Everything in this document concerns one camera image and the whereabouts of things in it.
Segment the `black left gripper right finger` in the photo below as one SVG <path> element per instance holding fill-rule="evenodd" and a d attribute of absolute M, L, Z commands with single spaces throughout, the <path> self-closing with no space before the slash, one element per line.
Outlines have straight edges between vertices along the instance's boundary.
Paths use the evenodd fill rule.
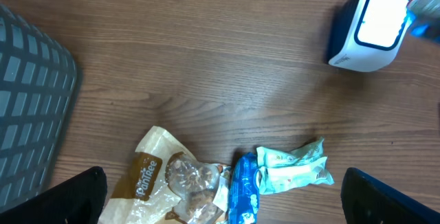
<path fill-rule="evenodd" d="M 348 224 L 439 224 L 439 213 L 357 168 L 348 168 L 341 187 Z"/>

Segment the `beige Pantree snack bag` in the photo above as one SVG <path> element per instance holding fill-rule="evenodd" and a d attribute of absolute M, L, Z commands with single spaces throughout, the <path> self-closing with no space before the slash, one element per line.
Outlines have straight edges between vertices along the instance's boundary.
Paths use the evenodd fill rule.
<path fill-rule="evenodd" d="M 153 126 L 135 149 L 99 223 L 225 224 L 232 170 L 196 157 Z"/>

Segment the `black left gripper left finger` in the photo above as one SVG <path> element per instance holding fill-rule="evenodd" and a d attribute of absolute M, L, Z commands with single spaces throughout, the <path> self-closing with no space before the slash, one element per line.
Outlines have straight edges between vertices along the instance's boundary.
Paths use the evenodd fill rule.
<path fill-rule="evenodd" d="M 96 224 L 106 195 L 106 174 L 94 166 L 1 213 L 1 224 Z"/>

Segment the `green clear candy bag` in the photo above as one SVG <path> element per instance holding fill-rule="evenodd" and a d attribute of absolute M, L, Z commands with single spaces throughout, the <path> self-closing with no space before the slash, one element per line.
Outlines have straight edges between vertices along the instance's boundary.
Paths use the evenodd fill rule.
<path fill-rule="evenodd" d="M 407 5 L 410 33 L 439 44 L 439 0 L 410 0 Z"/>

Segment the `teal white snack packet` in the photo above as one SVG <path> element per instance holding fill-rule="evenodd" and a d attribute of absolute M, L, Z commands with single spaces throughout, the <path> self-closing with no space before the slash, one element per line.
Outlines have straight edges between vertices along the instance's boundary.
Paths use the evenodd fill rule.
<path fill-rule="evenodd" d="M 289 152 L 258 147 L 257 164 L 261 174 L 259 192 L 276 194 L 309 184 L 334 184 L 333 177 L 326 169 L 324 141 L 320 137 Z"/>

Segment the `blue Oreo cookie pack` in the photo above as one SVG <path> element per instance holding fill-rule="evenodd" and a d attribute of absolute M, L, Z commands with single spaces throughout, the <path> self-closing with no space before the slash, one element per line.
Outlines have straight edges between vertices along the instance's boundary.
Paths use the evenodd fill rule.
<path fill-rule="evenodd" d="M 257 157 L 247 153 L 238 160 L 233 170 L 228 196 L 229 224 L 255 224 L 259 201 Z"/>

